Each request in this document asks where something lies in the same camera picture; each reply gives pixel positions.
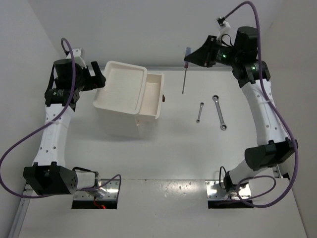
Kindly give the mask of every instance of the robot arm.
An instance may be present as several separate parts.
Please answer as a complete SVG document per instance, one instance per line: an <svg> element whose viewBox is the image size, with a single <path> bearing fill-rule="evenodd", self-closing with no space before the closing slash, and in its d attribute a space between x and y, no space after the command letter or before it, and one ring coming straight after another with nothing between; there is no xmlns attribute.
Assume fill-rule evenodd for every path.
<svg viewBox="0 0 317 238"><path fill-rule="evenodd" d="M82 58L82 49L73 49L76 62L76 83L71 104L64 114L44 129L42 141L33 161L33 166L25 167L23 176L38 195L73 194L82 188L97 185L97 172L76 171L66 168L65 144L68 126L76 109L79 92L105 86L106 79L102 75L97 62L92 62L96 76L90 76ZM54 79L53 70L58 77ZM71 88L72 67L70 54L66 59L54 62L49 86L45 92L46 123L58 115L65 107Z"/></svg>
<svg viewBox="0 0 317 238"><path fill-rule="evenodd" d="M231 66L252 112L258 146L246 149L245 159L226 173L224 185L227 191L235 189L241 180L252 178L266 168L283 163L294 153L293 143L262 93L257 54L257 31L253 27L244 26L238 29L234 46L222 45L219 36L208 36L198 50L184 59L202 67L212 67L216 63ZM270 101L274 103L270 73L264 61L262 65L264 87Z"/></svg>

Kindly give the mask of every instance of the metal mounting plate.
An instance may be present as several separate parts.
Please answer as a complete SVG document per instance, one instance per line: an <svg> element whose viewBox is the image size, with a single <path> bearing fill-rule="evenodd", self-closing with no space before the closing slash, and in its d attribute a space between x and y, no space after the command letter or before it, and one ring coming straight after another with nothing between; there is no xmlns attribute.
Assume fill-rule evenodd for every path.
<svg viewBox="0 0 317 238"><path fill-rule="evenodd" d="M218 180L206 180L206 190L208 201L239 200L236 191L232 190L227 192L225 189L220 187ZM248 199L252 196L248 183L240 187L239 194L243 199Z"/></svg>
<svg viewBox="0 0 317 238"><path fill-rule="evenodd" d="M108 181L108 179L102 179L101 183ZM103 193L105 194L103 198L97 197L96 201L116 201L118 190L119 190L120 181L113 180L108 183L106 186L101 187ZM85 191L77 191L74 193L74 201L93 201L94 197L89 195Z"/></svg>

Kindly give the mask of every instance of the white bin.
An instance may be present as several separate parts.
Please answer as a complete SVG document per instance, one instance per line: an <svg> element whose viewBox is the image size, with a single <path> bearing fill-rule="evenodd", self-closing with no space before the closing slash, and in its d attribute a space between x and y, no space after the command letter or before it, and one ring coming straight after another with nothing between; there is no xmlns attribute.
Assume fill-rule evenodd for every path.
<svg viewBox="0 0 317 238"><path fill-rule="evenodd" d="M114 61L103 74L106 85L97 90L93 102L102 128L111 135L141 138L142 125L159 117L164 75Z"/></svg>

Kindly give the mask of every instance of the wire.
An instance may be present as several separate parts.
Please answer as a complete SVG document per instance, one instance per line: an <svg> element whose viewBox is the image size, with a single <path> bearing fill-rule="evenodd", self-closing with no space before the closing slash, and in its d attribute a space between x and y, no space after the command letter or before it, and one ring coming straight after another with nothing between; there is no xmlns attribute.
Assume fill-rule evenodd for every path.
<svg viewBox="0 0 317 238"><path fill-rule="evenodd" d="M120 193L120 188L121 188L121 175L117 174L116 176L113 176L111 179L109 179L107 182L102 183L101 185L97 186L97 187L90 187L90 188L83 188L80 191L95 191L101 187L106 186L108 183L110 183L111 181L114 181L114 179L116 177L119 177L119 188L118 188L118 193L117 193L117 200L116 203L118 203L118 199L119 199L119 193Z"/></svg>
<svg viewBox="0 0 317 238"><path fill-rule="evenodd" d="M236 200L231 200L231 199L232 199L232 195L230 193L228 193L228 196L225 200L223 200L221 202L216 202L215 205L219 206L222 204L230 204L230 203L236 202Z"/></svg>
<svg viewBox="0 0 317 238"><path fill-rule="evenodd" d="M219 186L222 188L222 189L226 189L226 188L223 188L222 186L221 186L221 171L224 171L224 174L226 174L227 173L227 170L224 168L224 166L221 166L220 167L220 169L219 169Z"/></svg>
<svg viewBox="0 0 317 238"><path fill-rule="evenodd" d="M28 138L30 138L31 136L35 135L36 133L40 132L41 130L49 127L52 123L54 123L56 120L58 120L63 113L67 110L73 94L74 94L74 90L75 90L75 80L76 80L76 68L75 68L75 58L74 58L74 54L73 54L73 50L70 46L70 43L65 39L62 38L61 39L61 45L62 48L65 49L64 47L64 43L67 44L67 47L69 49L70 52L70 56L71 56L71 64L72 64L72 83L71 83L71 89L70 89L70 94L69 94L69 98L67 100L67 103L65 105L65 107L63 108L63 110L61 110L61 112L50 122L46 123L45 125L41 126L40 128L36 129L35 131L31 132L30 134L28 134L27 136L23 137L21 140L19 140L18 142L16 142L14 145L12 145L1 157L0 159L0 169L2 166L2 163L4 161L4 159L6 158L6 156L11 152L11 150L13 150L15 147L17 147L19 144L21 144L22 142L24 142L25 140L27 140ZM14 191L12 191L10 188L8 188L5 183L3 182L2 176L1 176L1 172L0 172L0 184L2 185L2 187L9 193L11 193L14 196L20 197L20 198L42 198L42 197L48 197L48 196L28 196L28 195L23 195L23 194L19 194L16 193Z"/></svg>
<svg viewBox="0 0 317 238"><path fill-rule="evenodd" d="M79 171L84 171L84 172L92 172L91 170L84 169L84 168L81 168L81 167L73 167L72 170L73 171L79 170Z"/></svg>
<svg viewBox="0 0 317 238"><path fill-rule="evenodd" d="M229 12L224 18L228 18L231 14L233 14L237 9L239 9L240 7L242 7L243 5L248 4L250 5L250 7L253 10L254 13L254 17L255 17L255 21L256 21L256 27L257 27L257 33L258 33L258 61L259 61L259 76L260 76L260 84L261 84L261 89L264 95L265 100L268 101L268 104L270 105L270 107L272 108L272 110L275 112L275 114L278 116L278 118L280 119L280 121L282 122L285 130L287 131L292 143L293 143L293 147L294 147L294 154L295 154L295 165L294 165L294 171L293 171L293 176L287 186L287 188L285 189L285 191L274 201L268 203L268 204L264 204L264 205L257 205L257 204L252 204L250 202L247 202L245 199L243 199L240 194L239 194L239 186L242 182L244 182L245 180L248 179L258 179L258 178L271 178L274 180L274 186L273 188L271 188L268 192L272 191L274 189L274 187L276 186L276 179L272 176L255 176L253 178L245 178L243 180L241 180L240 182L238 182L237 184L237 196L239 197L240 201L243 202L244 204L251 206L251 207L257 207L257 208L266 208L266 207L270 207L275 205L276 203L278 203L280 200L282 200L287 194L288 192L291 190L292 186L294 185L294 182L296 180L296 176L297 176L297 172L298 172L298 163L299 163L299 158L298 158L298 149L297 149L297 144L295 141L295 137L291 131L291 129L289 128L289 126L287 125L286 121L284 120L284 118L282 117L282 115L279 113L279 111L277 110L277 108L274 106L274 104L272 103L272 101L270 101L265 88L264 88L264 83L263 83L263 75L262 75L262 53L261 53L261 31L260 31L260 21L259 21L259 15L257 12L257 9L255 7L255 5L251 2L251 1L244 1L243 3L239 4L236 8L234 8L231 12ZM267 192L259 194L255 197L260 197L267 194Z"/></svg>
<svg viewBox="0 0 317 238"><path fill-rule="evenodd" d="M104 205L99 205L99 204L96 203L96 197L94 197L94 205L96 207L98 207L99 209L106 209L106 207Z"/></svg>
<svg viewBox="0 0 317 238"><path fill-rule="evenodd" d="M223 38L224 36L229 36L229 38L230 38L230 45L228 45L227 43L225 43L225 42L223 41L222 38ZM221 42L222 42L224 45L226 45L226 46L233 47L233 44L232 44L232 42L231 42L231 36L228 35L228 34L223 34L223 35L222 35L222 37L221 37Z"/></svg>

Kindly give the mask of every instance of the small wrench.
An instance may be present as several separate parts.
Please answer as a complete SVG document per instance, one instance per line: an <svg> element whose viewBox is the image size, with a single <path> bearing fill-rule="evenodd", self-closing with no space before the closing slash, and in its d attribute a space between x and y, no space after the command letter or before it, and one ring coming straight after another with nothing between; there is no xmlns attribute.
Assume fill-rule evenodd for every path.
<svg viewBox="0 0 317 238"><path fill-rule="evenodd" d="M222 116L221 109L220 109L219 96L218 95L213 95L212 99L213 99L214 103L216 104L218 116L219 116L219 119L220 119L220 129L221 130L227 130L227 125L226 125L226 123L224 123L223 116Z"/></svg>
<svg viewBox="0 0 317 238"><path fill-rule="evenodd" d="M204 106L204 103L200 103L198 118L197 118L197 120L196 120L197 123L200 122L200 115L202 114L203 106Z"/></svg>

